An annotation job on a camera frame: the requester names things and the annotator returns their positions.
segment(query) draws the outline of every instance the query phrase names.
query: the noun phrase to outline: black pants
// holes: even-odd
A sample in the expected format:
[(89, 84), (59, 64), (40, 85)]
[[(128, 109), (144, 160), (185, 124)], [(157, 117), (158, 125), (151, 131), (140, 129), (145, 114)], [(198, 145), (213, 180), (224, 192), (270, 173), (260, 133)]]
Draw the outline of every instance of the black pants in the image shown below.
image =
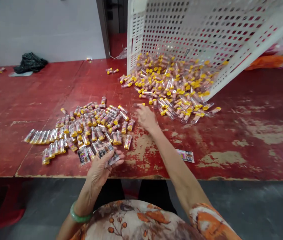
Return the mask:
[[(120, 179), (108, 179), (100, 191), (94, 211), (107, 203), (123, 199), (125, 199), (125, 194)], [(165, 211), (177, 214), (171, 203), (165, 180), (142, 180), (138, 200), (151, 203)]]

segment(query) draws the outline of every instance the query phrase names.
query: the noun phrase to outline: hand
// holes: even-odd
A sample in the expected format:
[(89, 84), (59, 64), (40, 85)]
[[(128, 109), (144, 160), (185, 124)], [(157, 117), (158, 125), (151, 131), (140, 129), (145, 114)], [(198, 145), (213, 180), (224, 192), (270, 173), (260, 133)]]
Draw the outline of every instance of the hand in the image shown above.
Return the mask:
[(153, 134), (156, 130), (160, 129), (155, 114), (150, 110), (148, 106), (140, 106), (137, 109), (138, 122), (150, 133)]
[(124, 162), (125, 155), (122, 153), (122, 151), (117, 150), (116, 147), (114, 147), (114, 149), (119, 155), (120, 159), (112, 166), (107, 166), (107, 168), (105, 168), (106, 162), (108, 162), (108, 160), (110, 160), (110, 158), (114, 155), (114, 150), (108, 152), (101, 159), (99, 158), (99, 156), (94, 157), (91, 168), (89, 169), (87, 174), (87, 181), (90, 182), (93, 188), (101, 189), (102, 186), (106, 183), (112, 169)]

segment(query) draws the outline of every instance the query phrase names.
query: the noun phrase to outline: left hand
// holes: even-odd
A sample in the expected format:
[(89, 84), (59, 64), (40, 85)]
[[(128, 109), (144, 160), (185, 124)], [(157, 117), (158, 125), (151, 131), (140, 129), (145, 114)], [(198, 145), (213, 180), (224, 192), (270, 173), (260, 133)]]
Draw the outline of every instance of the left hand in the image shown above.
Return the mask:
[(114, 149), (119, 155), (120, 159), (112, 166), (105, 168), (106, 162), (108, 162), (108, 160), (114, 155), (114, 150), (108, 152), (101, 159), (99, 158), (99, 156), (95, 156), (94, 160), (92, 161), (91, 168), (89, 169), (87, 174), (87, 181), (91, 183), (93, 188), (101, 189), (102, 186), (106, 183), (112, 169), (124, 162), (125, 155), (122, 153), (122, 151), (117, 150), (117, 148), (115, 147)]

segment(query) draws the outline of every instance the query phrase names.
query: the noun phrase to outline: white wall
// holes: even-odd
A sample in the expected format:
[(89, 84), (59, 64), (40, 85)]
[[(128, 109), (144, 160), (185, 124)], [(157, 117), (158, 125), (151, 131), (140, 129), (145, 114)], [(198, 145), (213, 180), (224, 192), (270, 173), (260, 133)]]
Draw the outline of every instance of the white wall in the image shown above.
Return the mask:
[(96, 0), (0, 0), (0, 66), (105, 58)]

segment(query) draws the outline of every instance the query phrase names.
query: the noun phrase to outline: black plastic bag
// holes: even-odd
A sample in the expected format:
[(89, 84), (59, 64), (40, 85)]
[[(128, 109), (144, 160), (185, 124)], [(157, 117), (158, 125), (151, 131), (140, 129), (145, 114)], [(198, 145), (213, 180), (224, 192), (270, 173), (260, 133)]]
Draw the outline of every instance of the black plastic bag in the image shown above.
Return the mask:
[(15, 73), (25, 73), (25, 72), (39, 72), (41, 69), (43, 69), (48, 62), (43, 59), (37, 57), (33, 53), (25, 53), (22, 55), (22, 60), (20, 62), (19, 66), (14, 67)]

